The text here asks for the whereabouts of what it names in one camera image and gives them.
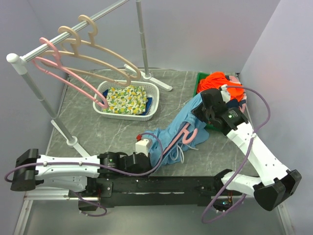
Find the light blue shorts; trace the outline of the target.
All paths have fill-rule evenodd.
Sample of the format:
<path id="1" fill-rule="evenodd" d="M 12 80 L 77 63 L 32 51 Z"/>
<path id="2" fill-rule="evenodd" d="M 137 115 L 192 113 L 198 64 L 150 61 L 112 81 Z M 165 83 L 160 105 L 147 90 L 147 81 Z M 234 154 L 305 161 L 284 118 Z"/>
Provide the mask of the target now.
<path id="1" fill-rule="evenodd" d="M 165 128 L 149 131 L 153 134 L 150 147 L 150 162 L 154 167 L 162 156 L 162 165 L 183 163 L 184 152 L 196 149 L 196 145 L 209 139 L 205 130 L 206 123 L 200 121 L 192 110 L 202 103 L 201 95 L 197 94 L 189 100 L 173 121 Z"/>

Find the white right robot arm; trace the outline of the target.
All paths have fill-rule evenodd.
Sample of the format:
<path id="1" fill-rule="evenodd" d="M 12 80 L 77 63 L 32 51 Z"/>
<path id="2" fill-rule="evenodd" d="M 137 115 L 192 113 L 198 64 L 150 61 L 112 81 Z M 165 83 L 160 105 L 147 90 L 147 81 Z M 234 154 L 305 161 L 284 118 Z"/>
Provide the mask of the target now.
<path id="1" fill-rule="evenodd" d="M 214 177 L 218 196 L 237 191 L 255 198 L 265 210 L 272 211 L 295 193 L 302 176 L 281 163 L 257 135 L 248 118 L 239 108 L 229 108 L 224 90 L 208 89 L 200 93 L 202 102 L 192 113 L 201 121 L 212 124 L 231 140 L 249 161 L 257 177 L 226 169 Z"/>

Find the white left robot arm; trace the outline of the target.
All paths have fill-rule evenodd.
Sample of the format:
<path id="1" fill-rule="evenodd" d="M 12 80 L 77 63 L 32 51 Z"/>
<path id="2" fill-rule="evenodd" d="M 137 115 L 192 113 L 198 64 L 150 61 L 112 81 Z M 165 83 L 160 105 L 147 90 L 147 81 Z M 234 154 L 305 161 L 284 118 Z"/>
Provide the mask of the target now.
<path id="1" fill-rule="evenodd" d="M 111 177 L 114 174 L 146 175 L 152 170 L 150 155 L 124 152 L 105 152 L 90 157 L 64 158 L 40 155 L 29 149 L 16 159 L 10 182 L 12 191 L 31 191 L 38 187 L 52 187 L 82 192 L 90 197 L 96 194 L 97 184 L 89 179 Z"/>

